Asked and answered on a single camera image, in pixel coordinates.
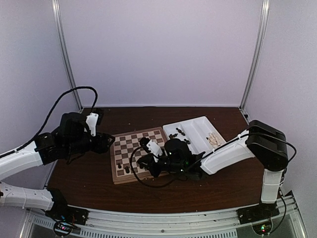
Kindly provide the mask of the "dark chess king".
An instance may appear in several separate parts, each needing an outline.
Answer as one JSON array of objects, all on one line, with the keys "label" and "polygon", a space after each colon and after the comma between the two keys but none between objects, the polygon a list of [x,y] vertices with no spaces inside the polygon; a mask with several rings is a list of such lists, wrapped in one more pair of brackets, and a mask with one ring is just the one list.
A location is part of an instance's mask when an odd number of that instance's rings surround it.
[{"label": "dark chess king", "polygon": [[176,138],[177,136],[178,136],[177,133],[175,133],[175,134],[170,134],[170,135],[169,135],[169,138],[172,139],[172,138]]}]

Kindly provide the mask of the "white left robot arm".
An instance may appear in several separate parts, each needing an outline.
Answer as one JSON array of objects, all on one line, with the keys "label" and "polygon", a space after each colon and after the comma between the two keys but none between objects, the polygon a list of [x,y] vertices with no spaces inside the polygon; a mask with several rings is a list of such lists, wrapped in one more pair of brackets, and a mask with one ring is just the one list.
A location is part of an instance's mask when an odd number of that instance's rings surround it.
[{"label": "white left robot arm", "polygon": [[2,206],[38,208],[53,212],[60,220],[71,216],[71,209],[58,189],[34,189],[5,183],[10,177],[30,172],[58,160],[70,164],[88,152],[106,153],[114,143],[110,134],[98,132],[101,112],[65,113],[52,132],[39,133],[29,142],[0,156],[0,203]]}]

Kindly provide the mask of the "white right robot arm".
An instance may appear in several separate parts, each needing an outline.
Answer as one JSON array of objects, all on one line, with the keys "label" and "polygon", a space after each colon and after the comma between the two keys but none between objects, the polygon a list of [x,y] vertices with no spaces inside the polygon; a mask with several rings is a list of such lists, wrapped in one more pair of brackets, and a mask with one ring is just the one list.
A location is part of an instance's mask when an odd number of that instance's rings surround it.
[{"label": "white right robot arm", "polygon": [[241,161],[256,159],[263,168],[260,204],[254,207],[254,215],[264,219],[273,211],[282,177],[290,162],[285,134],[259,120],[253,120],[247,128],[227,142],[216,143],[211,150],[194,153],[188,139],[172,136],[163,146],[143,137],[140,148],[146,155],[137,164],[157,178],[162,173],[176,177],[185,176],[199,180]]}]

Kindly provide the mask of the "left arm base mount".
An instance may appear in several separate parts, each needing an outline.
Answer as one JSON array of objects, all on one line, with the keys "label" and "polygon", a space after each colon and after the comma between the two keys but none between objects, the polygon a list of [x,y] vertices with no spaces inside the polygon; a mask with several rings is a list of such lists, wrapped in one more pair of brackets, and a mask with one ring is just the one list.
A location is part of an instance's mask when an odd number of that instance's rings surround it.
[{"label": "left arm base mount", "polygon": [[89,211],[83,208],[76,208],[68,205],[66,199],[59,189],[49,188],[52,196],[53,206],[46,211],[46,215],[52,219],[66,221],[72,224],[85,225]]}]

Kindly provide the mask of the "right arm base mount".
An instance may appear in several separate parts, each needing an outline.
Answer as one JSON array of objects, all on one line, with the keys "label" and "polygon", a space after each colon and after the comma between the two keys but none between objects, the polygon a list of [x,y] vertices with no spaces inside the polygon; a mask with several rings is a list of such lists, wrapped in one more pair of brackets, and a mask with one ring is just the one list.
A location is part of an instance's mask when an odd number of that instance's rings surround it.
[{"label": "right arm base mount", "polygon": [[276,202],[277,198],[277,194],[273,197],[264,198],[261,195],[258,204],[237,209],[236,212],[240,224],[254,223],[279,215],[280,212]]}]

